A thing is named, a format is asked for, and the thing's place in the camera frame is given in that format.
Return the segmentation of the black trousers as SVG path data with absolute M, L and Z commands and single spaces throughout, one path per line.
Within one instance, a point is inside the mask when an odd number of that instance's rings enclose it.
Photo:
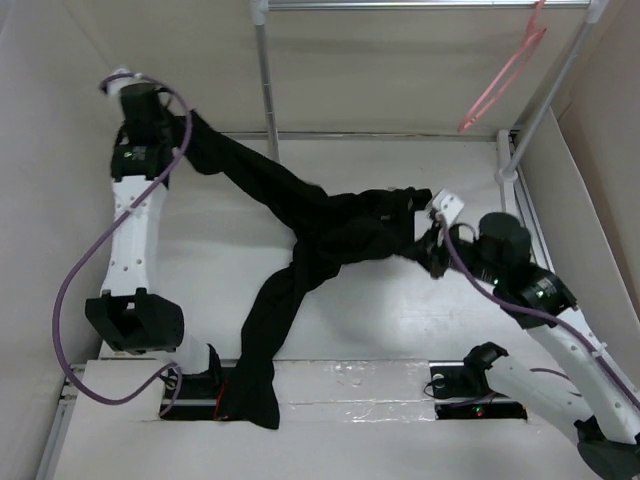
M 433 197 L 414 187 L 329 195 L 284 166 L 221 134 L 196 111 L 169 117 L 175 142 L 188 137 L 186 158 L 202 175 L 224 174 L 266 206 L 295 236 L 289 265 L 261 286 L 241 329 L 241 355 L 220 387 L 214 418 L 276 430 L 273 358 L 305 295 L 347 264 L 407 257 L 414 215 Z

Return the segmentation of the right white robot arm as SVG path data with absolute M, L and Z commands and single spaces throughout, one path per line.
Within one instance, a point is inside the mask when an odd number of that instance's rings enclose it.
M 575 391 L 546 385 L 513 354 L 492 342 L 465 357 L 462 381 L 528 407 L 561 432 L 602 479 L 639 475 L 639 393 L 584 319 L 575 296 L 552 271 L 531 259 L 531 235 L 507 213 L 484 215 L 471 241 L 433 210 L 418 241 L 418 259 L 435 279 L 447 270 L 499 306 L 563 370 Z

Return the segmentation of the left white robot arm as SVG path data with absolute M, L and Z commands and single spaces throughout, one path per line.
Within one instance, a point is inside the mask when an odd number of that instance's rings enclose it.
M 188 394 L 212 398 L 223 382 L 219 356 L 187 333 L 181 307 L 160 295 L 157 281 L 166 170 L 177 146 L 160 98 L 166 90 L 125 68 L 113 72 L 104 90 L 124 116 L 110 162 L 117 227 L 106 277 L 98 297 L 86 301 L 85 315 L 112 351 L 174 362 Z

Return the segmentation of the pink clothes hanger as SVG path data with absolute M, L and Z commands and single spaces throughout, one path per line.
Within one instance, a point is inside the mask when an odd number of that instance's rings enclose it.
M 545 0 L 535 2 L 521 44 L 463 117 L 457 129 L 459 134 L 467 132 L 487 114 L 530 62 L 547 32 L 546 27 L 539 25 L 539 17 L 545 4 Z

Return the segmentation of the metal clothes rack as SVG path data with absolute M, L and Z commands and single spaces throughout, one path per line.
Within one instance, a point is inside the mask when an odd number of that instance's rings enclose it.
M 269 154 L 275 161 L 280 160 L 279 139 L 273 100 L 273 86 L 269 66 L 266 40 L 266 16 L 270 11 L 393 11 L 393 10 L 435 10 L 450 8 L 526 8 L 534 10 L 536 1 L 252 1 L 250 3 L 252 23 L 255 30 L 256 50 L 260 72 Z M 498 167 L 495 181 L 499 187 L 501 210 L 508 213 L 510 202 L 515 199 L 514 184 L 518 181 L 516 169 L 524 155 L 532 136 L 539 127 L 556 93 L 579 56 L 591 31 L 599 22 L 608 3 L 589 1 L 583 23 L 571 41 L 569 51 L 541 103 L 536 107 L 531 124 L 525 128 L 523 143 L 511 152 L 510 133 L 502 129 L 497 134 L 496 145 Z

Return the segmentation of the white foam block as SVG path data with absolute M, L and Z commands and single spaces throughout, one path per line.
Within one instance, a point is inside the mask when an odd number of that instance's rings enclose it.
M 426 361 L 277 361 L 281 422 L 418 423 L 435 419 Z

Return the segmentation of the aluminium frame rail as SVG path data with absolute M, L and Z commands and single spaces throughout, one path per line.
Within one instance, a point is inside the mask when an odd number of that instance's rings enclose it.
M 340 131 L 278 131 L 277 138 L 285 140 L 433 140 L 460 142 L 493 142 L 498 134 L 453 135 L 392 132 L 340 132 Z

